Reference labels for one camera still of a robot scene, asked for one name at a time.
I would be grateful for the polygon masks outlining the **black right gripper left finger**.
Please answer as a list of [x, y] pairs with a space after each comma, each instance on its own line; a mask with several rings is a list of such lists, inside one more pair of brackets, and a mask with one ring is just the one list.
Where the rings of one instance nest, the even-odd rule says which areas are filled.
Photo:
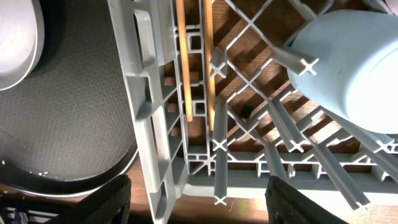
[[49, 223], [127, 223], [131, 204], [131, 180], [119, 175]]

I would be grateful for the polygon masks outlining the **wooden chopstick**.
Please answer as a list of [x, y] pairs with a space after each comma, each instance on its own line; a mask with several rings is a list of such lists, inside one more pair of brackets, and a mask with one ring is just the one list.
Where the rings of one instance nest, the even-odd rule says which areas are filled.
[[207, 80], [207, 96], [208, 96], [208, 120], [209, 120], [209, 130], [214, 129], [214, 119], [215, 119], [215, 79], [211, 78], [211, 66], [210, 61], [213, 55], [213, 10], [212, 10], [212, 0], [203, 0], [203, 13], [204, 13], [204, 23], [203, 31], [205, 38], [205, 60], [206, 60], [206, 80]]
[[190, 86], [190, 70], [188, 61], [188, 46], [187, 46], [187, 32], [185, 24], [185, 8], [183, 0], [176, 0], [175, 7], [177, 12], [177, 25], [178, 25], [178, 37], [180, 44], [180, 58], [182, 64], [182, 75], [183, 75], [183, 89], [185, 98], [185, 112], [187, 121], [193, 121], [193, 107], [192, 107], [192, 93]]

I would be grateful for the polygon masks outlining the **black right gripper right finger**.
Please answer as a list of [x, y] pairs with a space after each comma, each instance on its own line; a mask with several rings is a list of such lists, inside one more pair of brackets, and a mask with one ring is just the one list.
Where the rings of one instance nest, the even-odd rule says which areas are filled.
[[346, 223], [277, 176], [271, 176], [265, 193], [269, 223]]

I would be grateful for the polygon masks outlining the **light blue plastic cup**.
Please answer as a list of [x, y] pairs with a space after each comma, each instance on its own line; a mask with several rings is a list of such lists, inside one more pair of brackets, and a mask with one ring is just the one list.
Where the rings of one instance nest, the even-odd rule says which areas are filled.
[[288, 72], [305, 97], [365, 130], [397, 133], [397, 16], [329, 12], [306, 25], [291, 48], [318, 58], [315, 75]]

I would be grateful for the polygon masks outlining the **white ceramic plate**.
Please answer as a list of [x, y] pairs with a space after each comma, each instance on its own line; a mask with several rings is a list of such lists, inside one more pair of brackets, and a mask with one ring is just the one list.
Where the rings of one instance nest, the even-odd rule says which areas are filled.
[[36, 67], [45, 27], [39, 0], [1, 0], [1, 90], [20, 83]]

